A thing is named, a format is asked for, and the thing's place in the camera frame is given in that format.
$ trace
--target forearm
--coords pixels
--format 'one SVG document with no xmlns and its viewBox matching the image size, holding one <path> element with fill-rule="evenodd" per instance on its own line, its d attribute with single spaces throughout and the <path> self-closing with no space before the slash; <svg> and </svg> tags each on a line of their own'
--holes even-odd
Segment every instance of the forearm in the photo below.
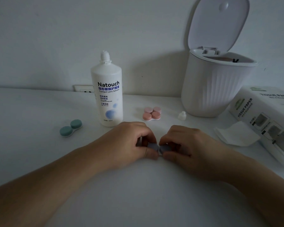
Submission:
<svg viewBox="0 0 284 227">
<path fill-rule="evenodd" d="M 0 226 L 41 226 L 89 178 L 102 171 L 88 150 L 66 156 L 0 186 Z"/>
<path fill-rule="evenodd" d="M 246 195 L 271 225 L 284 226 L 284 179 L 245 156 L 231 165 L 224 181 Z"/>
</svg>

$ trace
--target electrical outlet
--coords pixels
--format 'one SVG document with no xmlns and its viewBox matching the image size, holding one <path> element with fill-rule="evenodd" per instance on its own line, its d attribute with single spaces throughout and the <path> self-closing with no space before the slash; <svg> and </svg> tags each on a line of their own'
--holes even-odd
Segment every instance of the electrical outlet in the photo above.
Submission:
<svg viewBox="0 0 284 227">
<path fill-rule="evenodd" d="M 92 85 L 74 85 L 74 88 L 75 92 L 94 92 L 94 87 Z"/>
</svg>

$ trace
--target white table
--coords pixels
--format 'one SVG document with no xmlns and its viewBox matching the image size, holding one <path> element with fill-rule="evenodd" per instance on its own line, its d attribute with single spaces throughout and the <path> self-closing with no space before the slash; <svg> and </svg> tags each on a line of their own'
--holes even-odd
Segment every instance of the white table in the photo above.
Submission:
<svg viewBox="0 0 284 227">
<path fill-rule="evenodd" d="M 187 115 L 179 98 L 124 95 L 124 120 L 142 121 L 143 108 L 159 106 L 162 116 L 147 122 L 159 141 L 173 124 L 202 129 L 236 120 Z M 83 128 L 69 138 L 59 129 L 80 119 Z M 97 119 L 92 93 L 0 88 L 0 185 L 86 145 L 110 128 Z M 259 144 L 237 151 L 255 158 L 281 177 L 284 168 Z M 159 158 L 97 175 L 60 207 L 46 226 L 266 226 L 243 195 L 220 182 L 196 179 Z"/>
</svg>

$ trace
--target white trash can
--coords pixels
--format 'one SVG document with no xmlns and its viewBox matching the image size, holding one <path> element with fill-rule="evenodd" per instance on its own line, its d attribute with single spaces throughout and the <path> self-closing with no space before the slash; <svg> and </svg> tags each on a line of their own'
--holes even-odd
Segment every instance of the white trash can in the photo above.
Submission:
<svg viewBox="0 0 284 227">
<path fill-rule="evenodd" d="M 221 114 L 257 65 L 253 59 L 228 52 L 248 12 L 249 0 L 200 0 L 189 30 L 190 52 L 181 93 L 189 114 Z"/>
</svg>

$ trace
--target tissue paper box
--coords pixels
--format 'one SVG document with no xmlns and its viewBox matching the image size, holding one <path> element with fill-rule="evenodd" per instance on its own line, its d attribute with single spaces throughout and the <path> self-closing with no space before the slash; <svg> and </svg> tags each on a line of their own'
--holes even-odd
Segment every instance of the tissue paper box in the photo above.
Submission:
<svg viewBox="0 0 284 227">
<path fill-rule="evenodd" d="M 284 165 L 284 91 L 243 86 L 231 101 L 230 112 L 260 135 L 263 146 Z"/>
</svg>

